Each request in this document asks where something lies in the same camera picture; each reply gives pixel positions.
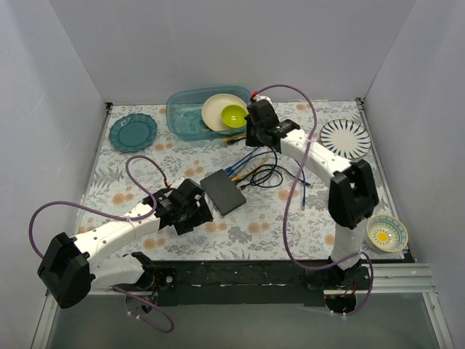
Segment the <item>black network switch box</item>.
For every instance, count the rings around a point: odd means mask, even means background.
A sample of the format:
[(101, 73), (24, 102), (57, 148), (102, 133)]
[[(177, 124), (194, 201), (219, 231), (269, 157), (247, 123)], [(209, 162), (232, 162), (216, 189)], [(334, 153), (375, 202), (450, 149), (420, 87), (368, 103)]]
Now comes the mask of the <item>black network switch box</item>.
[(223, 169), (203, 178), (200, 184), (223, 217), (246, 203), (245, 196)]

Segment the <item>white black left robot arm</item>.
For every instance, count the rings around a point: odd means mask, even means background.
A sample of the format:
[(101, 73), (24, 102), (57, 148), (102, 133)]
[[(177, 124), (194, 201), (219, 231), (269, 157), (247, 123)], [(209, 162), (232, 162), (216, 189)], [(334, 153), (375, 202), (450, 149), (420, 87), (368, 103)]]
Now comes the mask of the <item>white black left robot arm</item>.
[(77, 236), (56, 235), (39, 265), (38, 276), (62, 309), (78, 304), (92, 290), (114, 285), (145, 291), (157, 279), (149, 257), (132, 252), (115, 262), (107, 258), (166, 226), (182, 235), (212, 220), (200, 185), (191, 179), (178, 180), (144, 198), (122, 220)]

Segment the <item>green patterned yellow-centre bowl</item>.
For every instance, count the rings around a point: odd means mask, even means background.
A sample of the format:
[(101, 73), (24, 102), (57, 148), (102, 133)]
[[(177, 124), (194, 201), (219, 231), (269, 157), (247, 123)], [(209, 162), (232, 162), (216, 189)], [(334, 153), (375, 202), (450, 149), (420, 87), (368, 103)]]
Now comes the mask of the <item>green patterned yellow-centre bowl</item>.
[(408, 245), (406, 227), (396, 217), (388, 214), (372, 216), (367, 221), (366, 233), (371, 244), (383, 252), (401, 252)]

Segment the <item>cream round plate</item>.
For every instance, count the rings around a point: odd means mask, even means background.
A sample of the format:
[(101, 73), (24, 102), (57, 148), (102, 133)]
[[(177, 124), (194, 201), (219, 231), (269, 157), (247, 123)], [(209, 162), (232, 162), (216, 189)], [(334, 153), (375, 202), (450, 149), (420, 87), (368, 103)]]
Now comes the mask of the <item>cream round plate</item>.
[(233, 127), (229, 127), (222, 120), (222, 111), (229, 105), (237, 105), (246, 109), (246, 103), (232, 94), (217, 94), (208, 98), (201, 110), (204, 124), (215, 132), (233, 130)]

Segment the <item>blue striped white plate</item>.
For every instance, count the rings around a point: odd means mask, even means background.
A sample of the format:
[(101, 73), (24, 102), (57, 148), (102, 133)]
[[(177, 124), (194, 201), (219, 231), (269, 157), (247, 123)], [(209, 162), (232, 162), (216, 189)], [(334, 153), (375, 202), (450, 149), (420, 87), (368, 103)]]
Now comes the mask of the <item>blue striped white plate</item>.
[(320, 131), (322, 145), (338, 156), (358, 159), (371, 149), (371, 136), (360, 124), (347, 119), (327, 122)]

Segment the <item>blue transparent plastic container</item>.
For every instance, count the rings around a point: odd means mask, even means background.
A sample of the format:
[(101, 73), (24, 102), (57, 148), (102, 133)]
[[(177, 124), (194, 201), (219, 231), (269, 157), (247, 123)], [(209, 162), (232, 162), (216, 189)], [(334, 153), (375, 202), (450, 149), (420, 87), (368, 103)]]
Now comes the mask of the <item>blue transparent plastic container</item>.
[(191, 89), (177, 92), (166, 103), (168, 128), (181, 140), (212, 140), (245, 131), (244, 127), (215, 132), (203, 122), (201, 110), (205, 101), (217, 94), (232, 94), (242, 99), (247, 106), (251, 93), (244, 87), (223, 86)]

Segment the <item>aluminium frame rail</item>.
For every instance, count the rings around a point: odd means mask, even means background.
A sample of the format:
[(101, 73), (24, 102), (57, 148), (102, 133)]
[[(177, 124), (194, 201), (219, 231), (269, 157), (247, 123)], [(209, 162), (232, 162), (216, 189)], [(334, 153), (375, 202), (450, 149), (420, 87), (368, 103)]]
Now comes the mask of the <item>aluminium frame rail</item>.
[[(307, 275), (304, 269), (285, 261), (163, 261), (154, 264), (157, 279), (151, 288), (162, 290), (176, 289), (182, 285), (302, 284), (312, 291), (343, 287), (317, 282), (314, 273)], [(376, 289), (393, 289), (398, 292), (430, 292), (434, 289), (428, 267), (418, 263), (378, 264), (370, 267), (363, 261), (351, 284), (357, 284), (358, 289), (367, 289), (373, 285)]]

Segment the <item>lime green bowl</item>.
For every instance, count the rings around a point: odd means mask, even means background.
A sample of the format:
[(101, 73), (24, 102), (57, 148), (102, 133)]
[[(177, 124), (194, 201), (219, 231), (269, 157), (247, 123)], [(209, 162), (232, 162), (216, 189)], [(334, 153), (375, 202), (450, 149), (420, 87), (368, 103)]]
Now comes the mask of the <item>lime green bowl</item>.
[(230, 128), (239, 129), (246, 125), (248, 112), (240, 105), (227, 105), (222, 109), (221, 120)]

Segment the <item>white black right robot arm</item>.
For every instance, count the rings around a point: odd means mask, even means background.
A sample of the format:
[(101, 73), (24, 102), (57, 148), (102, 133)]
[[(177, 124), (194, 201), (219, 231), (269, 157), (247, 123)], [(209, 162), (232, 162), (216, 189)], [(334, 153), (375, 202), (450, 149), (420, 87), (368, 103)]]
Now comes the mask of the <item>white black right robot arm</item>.
[(265, 145), (308, 169), (328, 188), (328, 212), (335, 222), (334, 245), (326, 265), (309, 267), (299, 262), (307, 275), (317, 282), (347, 288), (360, 269), (363, 222), (379, 203), (371, 165), (365, 160), (350, 161), (311, 141), (301, 127), (289, 120), (280, 121), (271, 102), (252, 99), (247, 107), (246, 142)]

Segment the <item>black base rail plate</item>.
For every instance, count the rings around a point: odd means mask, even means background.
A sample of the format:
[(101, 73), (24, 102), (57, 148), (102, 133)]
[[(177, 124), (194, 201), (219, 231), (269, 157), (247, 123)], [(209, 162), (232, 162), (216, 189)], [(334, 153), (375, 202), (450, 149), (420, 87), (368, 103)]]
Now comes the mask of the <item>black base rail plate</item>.
[(140, 252), (142, 264), (136, 281), (117, 281), (111, 287), (123, 294), (144, 292), (161, 306), (178, 305), (277, 305), (308, 307), (356, 306), (356, 296), (372, 290), (374, 276), (389, 263), (370, 266), (360, 260), (348, 270), (331, 267), (326, 260), (310, 263), (312, 270), (286, 260), (154, 261)]

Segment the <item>teal scalloped plate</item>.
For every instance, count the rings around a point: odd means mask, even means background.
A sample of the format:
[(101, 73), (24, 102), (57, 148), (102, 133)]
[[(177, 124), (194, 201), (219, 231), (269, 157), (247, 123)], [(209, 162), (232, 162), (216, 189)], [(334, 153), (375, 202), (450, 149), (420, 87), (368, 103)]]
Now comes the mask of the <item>teal scalloped plate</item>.
[(158, 131), (154, 118), (133, 113), (117, 120), (109, 132), (111, 145), (122, 153), (135, 153), (153, 143)]

